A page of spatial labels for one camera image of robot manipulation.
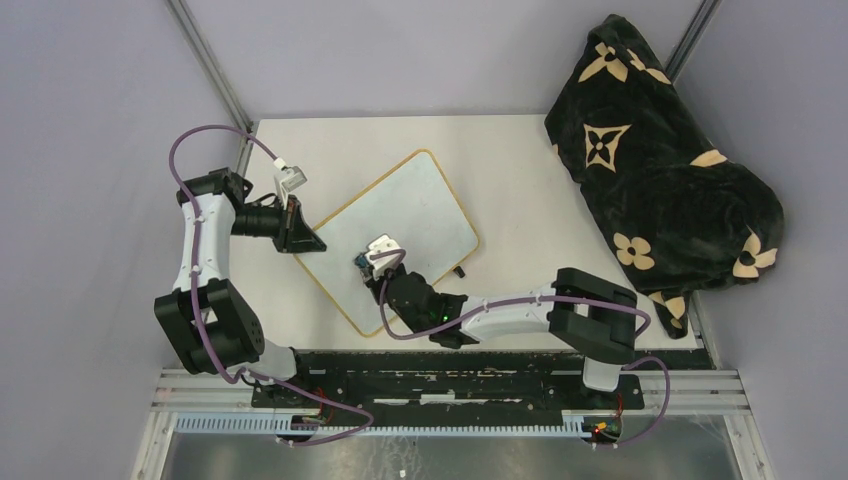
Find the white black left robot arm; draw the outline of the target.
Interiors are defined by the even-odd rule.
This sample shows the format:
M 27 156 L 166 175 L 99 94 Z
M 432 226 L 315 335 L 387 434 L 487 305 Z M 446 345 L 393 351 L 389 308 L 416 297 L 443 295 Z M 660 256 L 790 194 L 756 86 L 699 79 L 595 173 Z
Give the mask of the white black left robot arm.
M 296 350 L 267 340 L 257 314 L 230 278 L 230 238 L 268 238 L 283 254 L 324 252 L 326 243 L 306 223 L 294 195 L 249 202 L 253 185 L 228 168 L 187 181 L 177 200 L 185 221 L 183 254 L 170 293 L 154 314 L 191 374 L 222 374 L 236 383 L 251 375 L 278 379 L 276 392 L 291 406 L 307 404 L 314 379 L 303 373 Z

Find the yellow framed whiteboard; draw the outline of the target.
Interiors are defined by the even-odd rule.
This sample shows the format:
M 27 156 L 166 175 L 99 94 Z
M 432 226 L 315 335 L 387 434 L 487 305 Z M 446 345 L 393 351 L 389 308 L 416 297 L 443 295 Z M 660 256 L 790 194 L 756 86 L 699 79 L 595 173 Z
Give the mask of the yellow framed whiteboard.
M 435 284 L 481 239 L 447 176 L 427 149 L 414 151 L 314 229 L 326 245 L 298 263 L 363 337 L 383 326 L 359 257 L 403 249 L 404 266 Z

